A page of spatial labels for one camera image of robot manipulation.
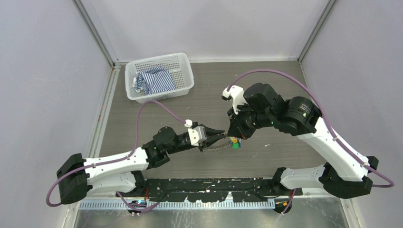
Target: laundry basket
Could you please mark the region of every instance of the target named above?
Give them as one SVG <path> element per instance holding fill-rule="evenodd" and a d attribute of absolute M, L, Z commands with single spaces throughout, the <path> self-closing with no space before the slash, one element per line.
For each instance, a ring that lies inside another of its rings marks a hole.
<path fill-rule="evenodd" d="M 136 92 L 132 86 L 133 79 L 137 72 L 149 70 L 155 66 L 161 66 L 168 70 L 172 75 L 172 81 L 175 84 L 174 90 L 146 95 L 143 90 Z M 190 67 L 188 57 L 185 53 L 175 53 L 165 56 L 146 58 L 128 63 L 125 70 L 126 93 L 130 100 L 144 103 L 147 100 L 161 100 L 176 96 L 188 94 L 194 85 L 193 72 Z"/>

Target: white wall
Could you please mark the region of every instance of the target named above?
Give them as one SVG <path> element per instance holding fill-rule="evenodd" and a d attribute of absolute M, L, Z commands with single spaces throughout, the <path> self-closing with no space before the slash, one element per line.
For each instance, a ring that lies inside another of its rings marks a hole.
<path fill-rule="evenodd" d="M 378 170 L 396 184 L 356 198 L 368 228 L 403 224 L 402 9 L 402 1 L 339 1 L 303 61 L 334 128 L 362 154 L 377 156 Z"/>
<path fill-rule="evenodd" d="M 69 0 L 1 1 L 0 24 L 0 226 L 58 228 L 45 196 L 86 155 L 110 68 Z"/>
<path fill-rule="evenodd" d="M 112 55 L 131 61 L 299 57 L 327 0 L 84 0 Z"/>

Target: gray wood surface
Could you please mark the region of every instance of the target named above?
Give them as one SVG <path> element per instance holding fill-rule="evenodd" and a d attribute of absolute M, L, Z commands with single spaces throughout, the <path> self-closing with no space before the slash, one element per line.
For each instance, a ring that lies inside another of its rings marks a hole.
<path fill-rule="evenodd" d="M 193 63 L 194 87 L 188 95 L 161 100 L 182 119 L 198 121 L 214 129 L 227 130 L 227 111 L 230 103 L 221 99 L 221 93 L 236 75 L 252 69 L 271 68 L 286 72 L 305 82 L 297 61 Z M 284 99 L 308 95 L 296 84 L 275 74 L 257 73 L 241 79 L 237 85 L 248 88 L 256 82 L 268 83 Z M 135 142 L 135 119 L 140 104 L 131 101 L 125 91 L 125 67 L 117 80 L 112 107 L 102 142 L 100 156 L 129 151 Z M 147 104 L 142 110 L 138 146 L 152 140 L 163 126 L 177 133 L 186 128 L 156 104 Z M 144 171 L 146 178 L 199 178 L 199 177 L 271 177 L 278 167 L 309 168 L 325 161 L 311 147 L 296 137 L 274 128 L 257 130 L 242 148 L 216 152 L 198 149 L 169 155 L 167 164 Z"/>

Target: blue and white striped cloth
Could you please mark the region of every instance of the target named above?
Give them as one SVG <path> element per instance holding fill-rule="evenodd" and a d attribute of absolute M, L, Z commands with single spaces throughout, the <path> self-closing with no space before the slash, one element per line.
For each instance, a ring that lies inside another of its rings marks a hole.
<path fill-rule="evenodd" d="M 169 71 L 155 66 L 150 70 L 138 72 L 133 87 L 138 93 L 144 90 L 146 95 L 151 95 L 174 90 L 175 84 Z"/>

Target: folded cloth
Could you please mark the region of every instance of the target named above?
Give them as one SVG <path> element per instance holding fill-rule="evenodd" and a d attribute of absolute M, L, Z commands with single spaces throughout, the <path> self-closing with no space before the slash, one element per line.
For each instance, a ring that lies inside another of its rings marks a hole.
<path fill-rule="evenodd" d="M 136 92 L 144 90 L 146 95 L 167 92 L 175 89 L 172 75 L 161 66 L 138 72 L 135 78 L 134 89 Z"/>

